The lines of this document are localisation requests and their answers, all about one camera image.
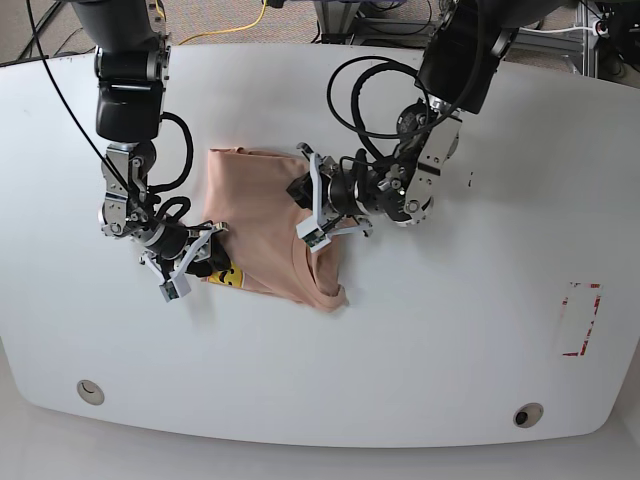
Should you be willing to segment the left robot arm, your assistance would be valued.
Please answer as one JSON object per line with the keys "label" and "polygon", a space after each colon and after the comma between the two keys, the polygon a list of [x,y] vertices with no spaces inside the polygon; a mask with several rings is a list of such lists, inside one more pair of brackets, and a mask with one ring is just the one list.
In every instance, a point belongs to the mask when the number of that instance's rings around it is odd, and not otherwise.
{"label": "left robot arm", "polygon": [[[308,173],[287,188],[296,204],[325,217],[324,232],[348,217],[360,221],[384,214],[399,225],[422,221],[434,203],[434,185],[454,152],[460,112],[477,114],[493,76],[519,30],[556,8],[557,1],[451,1],[429,40],[420,67],[375,56],[373,66],[355,81],[352,119],[338,121],[356,133],[362,147],[351,166],[298,148],[310,163]],[[360,97],[374,76],[398,72],[411,77],[422,96],[398,117],[393,133],[376,134],[364,123]]]}

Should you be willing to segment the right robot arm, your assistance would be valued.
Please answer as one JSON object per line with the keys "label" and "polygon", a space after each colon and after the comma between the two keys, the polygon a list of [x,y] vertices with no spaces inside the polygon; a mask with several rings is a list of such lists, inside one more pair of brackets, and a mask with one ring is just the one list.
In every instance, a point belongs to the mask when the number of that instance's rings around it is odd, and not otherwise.
{"label": "right robot arm", "polygon": [[[197,240],[204,244],[187,261],[187,274],[205,278],[229,269],[231,260],[212,224],[183,223],[190,199],[161,198],[188,179],[194,143],[186,122],[163,108],[170,46],[164,30],[152,28],[148,3],[75,1],[72,8],[96,45],[96,132],[109,142],[101,166],[106,183],[99,212],[103,233],[139,242],[157,262],[163,278],[186,259]],[[151,185],[148,177],[157,160],[153,141],[165,121],[182,131],[185,163],[176,179]]]}

